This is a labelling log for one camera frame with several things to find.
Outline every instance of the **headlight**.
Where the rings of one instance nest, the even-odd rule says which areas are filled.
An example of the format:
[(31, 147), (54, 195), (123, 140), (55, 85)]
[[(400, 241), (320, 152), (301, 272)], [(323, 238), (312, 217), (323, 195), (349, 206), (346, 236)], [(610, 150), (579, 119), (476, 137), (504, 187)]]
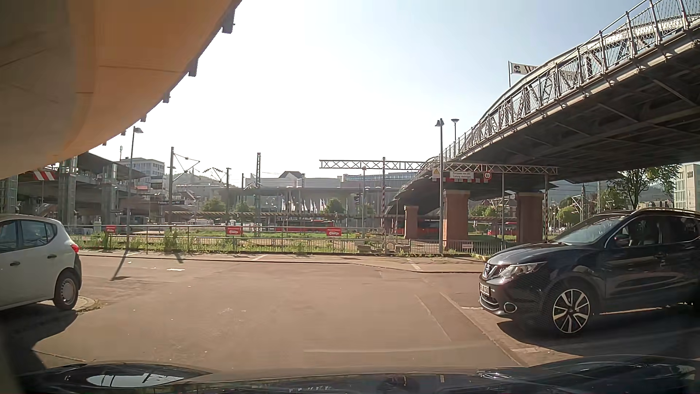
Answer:
[(508, 266), (506, 269), (501, 271), (500, 277), (503, 279), (515, 278), (516, 276), (522, 275), (524, 273), (530, 273), (537, 271), (544, 262), (539, 263), (527, 263), (527, 264), (513, 264)]

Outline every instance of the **sky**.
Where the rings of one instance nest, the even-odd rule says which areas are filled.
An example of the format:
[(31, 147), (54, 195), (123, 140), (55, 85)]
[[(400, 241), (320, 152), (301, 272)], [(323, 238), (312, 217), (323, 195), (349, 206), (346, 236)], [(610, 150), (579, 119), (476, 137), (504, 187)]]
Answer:
[[(196, 173), (230, 167), (234, 185), (255, 172), (257, 152), (262, 177), (360, 173), (320, 169), (320, 159), (423, 161), (440, 151), (439, 118), (447, 146), (450, 119), (463, 134), (508, 89), (509, 61), (542, 64), (635, 5), (243, 0), (233, 33), (216, 35), (197, 76), (136, 124), (134, 157), (167, 165), (174, 146), (201, 161)], [(91, 152), (118, 160), (130, 140), (118, 135)]]

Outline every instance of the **road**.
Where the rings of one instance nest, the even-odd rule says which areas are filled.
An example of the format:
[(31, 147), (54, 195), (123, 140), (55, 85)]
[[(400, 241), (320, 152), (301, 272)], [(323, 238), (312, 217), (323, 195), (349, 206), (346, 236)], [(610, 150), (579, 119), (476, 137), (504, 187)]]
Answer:
[(27, 324), (27, 316), (54, 315), (51, 306), (33, 305), (1, 312), (0, 321), (18, 372), (103, 360), (369, 371), (528, 366), (613, 353), (700, 357), (700, 325), (683, 308), (609, 315), (581, 337), (542, 338), (479, 307), (478, 273), (420, 271), (427, 263), (386, 268), (372, 259), (130, 256), (111, 280), (119, 258), (84, 256), (81, 294), (101, 308)]

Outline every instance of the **side mirror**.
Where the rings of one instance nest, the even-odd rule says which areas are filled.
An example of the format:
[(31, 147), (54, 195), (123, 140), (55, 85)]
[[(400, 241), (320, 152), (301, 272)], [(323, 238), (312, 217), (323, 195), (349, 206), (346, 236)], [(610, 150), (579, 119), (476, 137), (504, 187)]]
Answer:
[(627, 234), (617, 234), (613, 240), (615, 241), (615, 246), (617, 247), (629, 246), (629, 235)]

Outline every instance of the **platform canopy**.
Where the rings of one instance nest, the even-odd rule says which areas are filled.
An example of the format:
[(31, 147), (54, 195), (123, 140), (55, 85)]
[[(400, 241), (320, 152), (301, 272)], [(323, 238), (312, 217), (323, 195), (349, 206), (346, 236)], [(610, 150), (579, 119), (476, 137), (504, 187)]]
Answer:
[(0, 2), (0, 179), (77, 156), (168, 97), (241, 0)]

